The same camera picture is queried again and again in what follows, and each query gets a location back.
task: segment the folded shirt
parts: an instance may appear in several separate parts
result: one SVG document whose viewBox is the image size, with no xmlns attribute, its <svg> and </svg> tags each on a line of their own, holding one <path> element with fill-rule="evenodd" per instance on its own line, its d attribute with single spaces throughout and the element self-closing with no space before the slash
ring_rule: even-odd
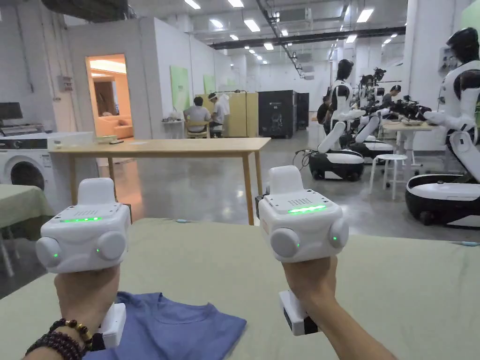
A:
<svg viewBox="0 0 480 360">
<path fill-rule="evenodd" d="M 247 323 L 210 303 L 180 304 L 161 293 L 119 292 L 117 302 L 127 310 L 120 345 L 88 353 L 86 360 L 221 360 Z"/>
</svg>

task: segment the black robot head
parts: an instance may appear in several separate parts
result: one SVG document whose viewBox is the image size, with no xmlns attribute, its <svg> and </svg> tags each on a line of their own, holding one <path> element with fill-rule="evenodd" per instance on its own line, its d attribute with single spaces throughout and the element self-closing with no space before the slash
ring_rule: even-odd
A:
<svg viewBox="0 0 480 360">
<path fill-rule="evenodd" d="M 457 31 L 448 39 L 447 45 L 463 64 L 479 59 L 479 35 L 473 27 Z"/>
<path fill-rule="evenodd" d="M 352 69 L 353 69 L 353 62 L 347 59 L 340 60 L 340 62 L 338 63 L 338 71 L 336 72 L 336 79 L 337 80 L 347 79 L 352 73 Z"/>
</svg>

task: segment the white stool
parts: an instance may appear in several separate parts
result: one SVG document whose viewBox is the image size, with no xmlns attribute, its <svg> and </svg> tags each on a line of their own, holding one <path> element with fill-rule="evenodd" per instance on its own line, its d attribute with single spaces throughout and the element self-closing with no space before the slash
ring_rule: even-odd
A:
<svg viewBox="0 0 480 360">
<path fill-rule="evenodd" d="M 375 176 L 375 168 L 377 166 L 378 160 L 385 160 L 384 190 L 386 190 L 386 188 L 387 188 L 388 163 L 390 161 L 393 161 L 394 165 L 393 165 L 393 181 L 392 181 L 392 183 L 393 183 L 392 200 L 395 200 L 395 197 L 396 197 L 396 183 L 398 182 L 397 179 L 396 179 L 397 175 L 398 175 L 396 162 L 397 161 L 404 161 L 406 159 L 407 159 L 406 155 L 397 155 L 397 154 L 379 155 L 375 159 L 373 159 L 372 174 L 370 175 L 370 190 L 369 190 L 368 193 L 371 194 L 372 190 L 373 190 L 373 177 Z"/>
</svg>

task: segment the hand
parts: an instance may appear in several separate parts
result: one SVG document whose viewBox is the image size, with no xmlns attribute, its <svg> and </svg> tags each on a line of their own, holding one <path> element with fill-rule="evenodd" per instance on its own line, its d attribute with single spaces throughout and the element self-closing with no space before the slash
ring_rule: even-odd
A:
<svg viewBox="0 0 480 360">
<path fill-rule="evenodd" d="M 120 266 L 57 275 L 55 287 L 62 317 L 75 319 L 96 332 L 115 301 L 119 282 Z"/>
<path fill-rule="evenodd" d="M 282 263 L 288 286 L 300 302 L 335 300 L 336 256 L 305 261 Z"/>
</svg>

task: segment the handheld controller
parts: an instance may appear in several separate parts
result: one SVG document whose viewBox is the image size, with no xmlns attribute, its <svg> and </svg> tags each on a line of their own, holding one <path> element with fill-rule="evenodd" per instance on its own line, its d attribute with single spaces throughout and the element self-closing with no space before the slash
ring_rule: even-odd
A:
<svg viewBox="0 0 480 360">
<path fill-rule="evenodd" d="M 100 270 L 123 261 L 130 209 L 115 201 L 113 187 L 109 178 L 83 180 L 78 188 L 78 204 L 42 226 L 36 253 L 49 272 Z M 98 329 L 105 348 L 119 345 L 125 320 L 125 304 L 112 304 Z"/>
<path fill-rule="evenodd" d="M 348 241 L 348 225 L 340 206 L 314 190 L 303 188 L 295 166 L 272 168 L 270 193 L 257 198 L 260 229 L 274 257 L 299 263 L 338 254 Z M 319 331 L 290 291 L 280 302 L 293 335 Z"/>
</svg>

